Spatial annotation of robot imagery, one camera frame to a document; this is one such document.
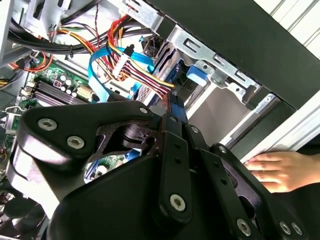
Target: yellow wire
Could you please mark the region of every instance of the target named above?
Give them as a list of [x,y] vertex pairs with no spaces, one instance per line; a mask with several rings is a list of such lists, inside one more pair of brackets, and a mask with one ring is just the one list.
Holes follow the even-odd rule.
[[152,91],[155,92],[155,94],[157,94],[159,96],[160,99],[163,99],[163,97],[161,96],[160,93],[158,93],[154,88],[150,87],[149,85],[147,85],[146,83],[144,83],[143,81],[140,81],[139,79],[135,78],[134,76],[129,76],[126,73],[123,73],[123,75],[125,75],[127,78],[132,78],[135,81],[137,81],[138,83],[141,83],[142,85],[144,85],[145,87],[147,87],[148,89],[151,89]]
[[[86,42],[83,40],[83,38],[73,32],[70,32],[70,31],[67,31],[67,30],[59,30],[60,32],[63,32],[65,34],[70,34],[71,36],[73,36],[75,39],[77,39],[80,43],[82,43],[87,49],[88,51],[90,52],[90,54],[93,54],[94,52],[91,50],[91,48],[86,44]],[[112,80],[115,80],[116,79],[108,72],[108,70],[102,66],[102,61],[100,59],[97,60],[98,64],[99,64],[99,67],[102,68],[106,74],[112,79]]]
[[1,157],[4,155],[4,160],[7,159],[7,153],[5,152],[4,154],[1,155]]
[[[119,54],[123,54],[122,51],[118,50],[109,40],[108,40],[108,43],[109,43],[109,46],[110,48],[112,48],[112,50],[116,51],[117,53]],[[131,58],[129,58],[129,61],[135,65],[135,67],[137,68],[137,70],[139,70],[141,73],[143,73],[144,75],[147,75],[148,77],[152,78],[153,80],[155,80],[156,82],[160,83],[160,84],[163,84],[165,86],[168,86],[168,87],[171,87],[171,88],[174,88],[175,85],[174,84],[171,84],[171,83],[168,83],[168,82],[165,82],[165,81],[161,81],[160,79],[156,78],[155,76],[151,75],[150,73],[146,72],[145,70],[143,70],[141,67],[139,67],[138,64],[136,64],[135,61],[133,61]]]
[[120,41],[120,47],[122,48],[122,33],[124,31],[124,28],[122,27],[119,31],[119,41]]

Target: capacitor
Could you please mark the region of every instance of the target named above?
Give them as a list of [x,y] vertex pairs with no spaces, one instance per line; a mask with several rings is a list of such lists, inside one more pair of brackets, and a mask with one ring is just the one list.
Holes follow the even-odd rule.
[[72,85],[71,79],[68,78],[67,80],[65,80],[65,84],[68,85],[68,86],[71,86]]
[[76,98],[76,97],[78,96],[77,90],[74,90],[74,91],[71,93],[71,96],[74,97],[74,98]]
[[66,94],[71,94],[73,91],[75,90],[75,87],[74,86],[69,86],[67,89],[66,89]]
[[67,75],[64,73],[64,74],[61,74],[59,79],[64,82],[65,80],[67,80]]
[[67,85],[66,84],[64,84],[64,85],[62,85],[62,87],[60,87],[60,90],[62,91],[62,92],[65,92],[66,90],[67,90]]

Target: human hand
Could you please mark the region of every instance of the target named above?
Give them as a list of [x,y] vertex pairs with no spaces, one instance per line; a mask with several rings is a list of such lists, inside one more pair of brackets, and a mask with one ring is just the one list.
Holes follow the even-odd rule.
[[290,192],[320,182],[320,157],[297,152],[258,155],[244,165],[271,192]]

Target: white connector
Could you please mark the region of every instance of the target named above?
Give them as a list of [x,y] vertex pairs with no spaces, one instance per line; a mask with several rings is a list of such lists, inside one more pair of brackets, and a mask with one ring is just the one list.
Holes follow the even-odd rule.
[[129,56],[127,54],[122,54],[119,61],[116,63],[113,71],[112,71],[112,74],[115,78],[117,78],[121,72],[121,70],[124,68],[126,62],[129,60]]

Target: cable connector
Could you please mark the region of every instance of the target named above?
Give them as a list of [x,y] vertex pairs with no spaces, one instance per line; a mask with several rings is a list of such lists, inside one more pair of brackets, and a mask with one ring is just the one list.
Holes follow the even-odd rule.
[[130,46],[127,46],[125,48],[123,53],[131,58],[132,54],[135,52],[134,49],[135,49],[135,45],[131,44]]
[[124,49],[119,61],[116,63],[116,65],[112,71],[112,74],[115,78],[117,78],[119,76],[121,70],[124,68],[125,64],[129,60],[129,58],[132,56],[132,54],[134,53],[134,48],[135,48],[135,46],[133,44],[131,44],[130,46],[127,46]]

